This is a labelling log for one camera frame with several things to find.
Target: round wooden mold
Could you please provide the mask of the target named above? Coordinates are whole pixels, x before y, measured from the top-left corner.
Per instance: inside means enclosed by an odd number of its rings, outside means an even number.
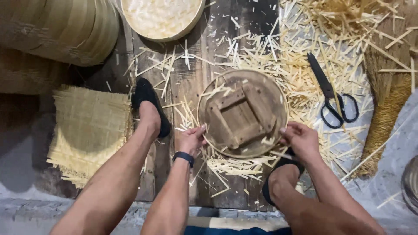
[[[188,34],[199,21],[204,0],[121,0],[129,25],[151,41],[167,42]]]
[[[269,76],[253,70],[231,70],[214,79],[199,98],[197,122],[218,152],[253,158],[274,148],[287,126],[288,104]]]

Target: black scissors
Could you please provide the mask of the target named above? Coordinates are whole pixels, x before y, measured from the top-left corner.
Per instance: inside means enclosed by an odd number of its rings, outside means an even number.
[[[342,117],[341,117],[340,114],[338,114],[338,112],[329,103],[330,99],[335,99],[334,90],[332,88],[332,85],[331,85],[331,83],[329,83],[328,79],[326,78],[326,76],[325,76],[324,72],[322,71],[321,66],[319,66],[319,63],[316,60],[315,56],[310,52],[308,53],[308,61],[311,64],[311,68],[313,70],[313,73],[315,74],[316,79],[318,80],[319,86],[321,87],[321,90],[322,90],[322,92],[324,93],[324,96],[325,96],[325,105],[321,108],[321,117],[322,117],[322,120],[324,120],[324,123],[332,129],[337,129],[337,128],[340,128],[342,126],[344,121],[346,121],[348,123],[352,123],[355,120],[357,120],[357,118],[359,118],[359,106],[357,105],[356,99],[349,94],[343,94],[343,96],[347,96],[348,98],[350,98],[354,102],[354,106],[355,106],[355,109],[356,109],[356,116],[353,119],[348,119],[347,116],[345,115],[344,101],[342,100],[341,95],[336,93],[339,105],[341,107],[341,114],[342,114]],[[333,116],[335,116],[338,119],[338,121],[340,122],[338,125],[333,126],[325,120],[325,118],[324,118],[324,108],[325,107],[330,111],[330,113],[332,113]]]

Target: black wristwatch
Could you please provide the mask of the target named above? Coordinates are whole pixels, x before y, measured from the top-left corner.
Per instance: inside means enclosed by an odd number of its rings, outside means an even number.
[[[183,159],[185,159],[186,161],[189,162],[190,168],[193,168],[194,158],[190,154],[185,153],[185,152],[177,152],[173,156],[173,162],[174,162],[174,160],[176,158],[183,158]]]

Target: black shoe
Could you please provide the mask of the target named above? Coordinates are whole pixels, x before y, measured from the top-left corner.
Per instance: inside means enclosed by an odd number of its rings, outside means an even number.
[[[288,148],[288,150],[286,151],[286,154],[288,154],[288,155],[290,155],[290,156],[292,156],[292,157],[294,157],[295,156],[295,153],[293,152],[293,150],[292,150],[292,148]],[[294,161],[294,160],[289,160],[289,159],[287,159],[287,158],[280,158],[280,160],[277,162],[277,164],[273,167],[273,170],[270,172],[270,174],[267,176],[267,178],[266,178],[266,180],[264,181],[264,185],[263,185],[263,189],[262,189],[262,192],[263,192],[263,196],[264,196],[264,199],[270,204],[270,205],[272,205],[272,206],[275,206],[276,207],[276,205],[274,205],[274,203],[273,203],[273,201],[271,200],[271,198],[270,198],[270,192],[268,191],[268,179],[269,179],[269,177],[270,177],[270,175],[271,175],[271,173],[274,171],[274,170],[276,170],[277,168],[279,168],[279,167],[281,167],[281,166],[284,166],[284,165],[286,165],[286,164],[293,164],[293,165],[295,165],[295,166],[297,166],[298,167],[298,169],[299,169],[299,178],[301,177],[301,175],[303,174],[303,172],[305,171],[305,168],[303,167],[303,165],[300,163],[300,162],[298,162],[298,161]]]
[[[142,101],[145,100],[151,102],[157,108],[158,113],[160,114],[161,128],[158,137],[164,138],[168,136],[170,134],[171,124],[163,112],[163,108],[160,104],[160,99],[158,98],[151,83],[147,79],[141,77],[136,82],[135,94],[132,96],[132,108],[139,109],[139,105]]]

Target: wooden floor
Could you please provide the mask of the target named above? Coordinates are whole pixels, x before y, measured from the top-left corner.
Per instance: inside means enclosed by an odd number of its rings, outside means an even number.
[[[222,36],[233,38],[248,31],[258,35],[268,35],[278,16],[278,7],[272,10],[277,3],[277,0],[263,0],[259,2],[251,0],[217,0],[215,4],[205,8],[197,25],[185,37],[188,42],[189,53],[209,61],[225,62],[226,59],[215,59],[214,55],[225,54],[229,44],[222,43],[220,46],[216,46],[217,41],[215,40]],[[231,16],[238,18],[237,22],[242,26],[240,29],[235,27],[231,21]],[[120,25],[120,35],[115,50],[104,64],[95,68],[77,68],[79,74],[83,77],[85,87],[99,91],[109,91],[106,84],[107,81],[112,92],[128,93],[130,89],[129,76],[123,76],[123,74],[131,63],[132,58],[142,52],[140,47],[148,47],[154,50],[154,52],[146,52],[138,58],[138,72],[155,64],[148,59],[148,56],[152,57],[155,55],[155,59],[162,60],[166,51],[167,54],[171,55],[174,44],[177,44],[176,56],[184,53],[182,47],[178,45],[185,46],[184,38],[173,43],[166,43],[163,46],[140,37],[130,28],[123,16],[121,16]],[[240,45],[244,45],[244,43],[246,43],[246,39],[242,38]],[[175,70],[171,73],[166,100],[161,100],[161,104],[178,103],[184,101],[184,97],[186,97],[188,101],[193,101],[190,106],[192,110],[196,110],[199,95],[211,80],[211,71],[218,73],[225,71],[219,66],[211,66],[198,59],[190,59],[190,70],[185,65],[184,59],[175,61],[173,67]],[[157,84],[163,79],[161,70],[158,69],[152,69],[142,76],[147,78],[152,84]],[[158,88],[163,88],[163,86],[164,83],[158,86]],[[174,113],[172,108],[167,108],[165,111],[174,126],[179,126],[182,123],[180,116]],[[156,143],[156,148],[151,149],[147,159],[147,170],[141,177],[141,189],[138,191],[137,200],[151,202],[161,190],[170,171],[170,156],[178,149],[177,140],[180,134],[181,132],[174,130],[169,137],[161,140],[161,143],[164,143],[164,145]],[[202,160],[196,160],[193,168],[193,178],[201,168],[202,163]],[[269,170],[267,168],[264,171],[262,179],[265,179]],[[231,189],[211,198],[211,195],[223,190],[224,185],[206,165],[203,166],[199,177],[196,178],[193,186],[190,187],[190,205],[249,209],[253,211],[272,210],[271,206],[267,206],[261,194],[261,182],[245,180],[238,176],[225,176],[225,178],[228,180],[227,183]],[[216,190],[209,187],[204,181],[208,182]],[[244,192],[244,189],[247,189],[249,195]]]

